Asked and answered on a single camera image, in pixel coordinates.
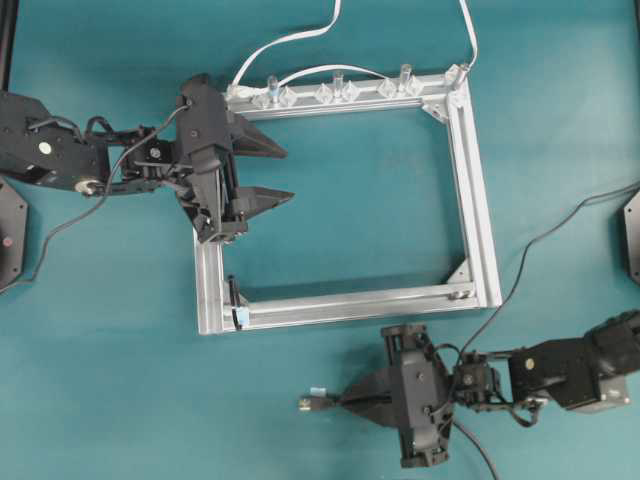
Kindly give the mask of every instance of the teal background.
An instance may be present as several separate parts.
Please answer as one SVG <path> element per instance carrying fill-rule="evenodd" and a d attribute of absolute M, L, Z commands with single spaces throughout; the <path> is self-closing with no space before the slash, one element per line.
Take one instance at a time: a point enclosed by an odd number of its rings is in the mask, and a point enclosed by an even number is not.
<path fill-rule="evenodd" d="M 84 122 L 159 124 L 180 83 L 223 87 L 259 45 L 330 17 L 330 0 L 26 0 L 12 89 Z M 529 238 L 579 199 L 640 177 L 638 33 L 631 0 L 474 0 L 471 76 L 503 289 Z M 349 62 L 397 72 L 468 58 L 457 2 L 345 0 L 335 29 L 278 46 L 247 76 Z M 263 122 L 285 160 L 241 159 L 245 184 L 291 189 L 228 266 L 251 298 L 441 281 L 462 257 L 441 126 L 419 112 Z M 45 232 L 90 200 L 16 188 L 31 204 L 27 267 Z M 623 199 L 536 247 L 518 295 L 479 349 L 581 335 L 638 306 L 624 272 Z M 302 415 L 310 386 L 341 391 L 384 362 L 379 329 L 427 322 L 462 344 L 490 312 L 202 338 L 191 233 L 170 192 L 111 199 L 51 245 L 38 283 L 0 299 L 0 476 L 6 479 L 485 479 L 459 434 L 452 460 L 399 467 L 396 434 L 346 413 Z M 545 409 L 459 418 L 503 478 L 637 477 L 636 404 L 596 416 Z"/>

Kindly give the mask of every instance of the aluminum frame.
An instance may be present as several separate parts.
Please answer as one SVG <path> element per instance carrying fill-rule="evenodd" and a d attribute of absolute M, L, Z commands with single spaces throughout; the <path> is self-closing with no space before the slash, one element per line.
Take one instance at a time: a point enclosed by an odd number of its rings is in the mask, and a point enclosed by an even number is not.
<path fill-rule="evenodd" d="M 304 117 L 396 108 L 422 108 L 448 131 L 466 260 L 447 283 L 362 293 L 323 295 L 252 303 L 240 297 L 232 307 L 225 281 L 223 244 L 200 244 L 194 237 L 198 332 L 200 335 L 308 325 L 390 315 L 411 315 L 498 307 L 502 304 L 491 221 L 485 193 L 466 71 L 456 65 L 436 75 L 365 80 L 347 84 L 345 99 L 321 85 L 287 87 L 286 101 L 230 98 L 229 108 L 248 120 Z M 327 90 L 334 92 L 328 98 Z"/>

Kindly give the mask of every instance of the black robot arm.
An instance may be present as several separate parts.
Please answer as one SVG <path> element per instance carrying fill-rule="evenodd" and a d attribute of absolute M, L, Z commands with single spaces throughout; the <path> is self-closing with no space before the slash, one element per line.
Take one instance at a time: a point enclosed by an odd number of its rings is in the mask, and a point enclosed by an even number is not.
<path fill-rule="evenodd" d="M 236 155 L 284 158 L 287 153 L 230 112 L 207 75 L 193 77 L 182 87 L 178 104 L 189 108 L 176 117 L 176 139 L 153 138 L 132 151 L 122 164 L 121 181 L 110 192 L 105 192 L 111 174 L 109 148 L 129 147 L 152 128 L 114 131 L 103 117 L 93 117 L 81 131 L 36 99 L 0 95 L 0 174 L 16 180 L 87 196 L 172 188 L 201 242 L 233 240 L 247 231 L 247 220 L 293 196 L 239 185 Z"/>
<path fill-rule="evenodd" d="M 463 353 L 450 374 L 424 326 L 382 330 L 389 365 L 340 396 L 303 397 L 301 410 L 341 406 L 400 433 L 403 467 L 446 461 L 454 405 L 478 412 L 508 411 L 525 427 L 549 401 L 576 412 L 599 412 L 630 402 L 625 375 L 640 370 L 640 312 L 607 320 L 581 338 L 551 340 L 531 348 Z M 491 362 L 506 361 L 512 399 L 502 394 Z M 531 413 L 527 420 L 517 410 Z"/>

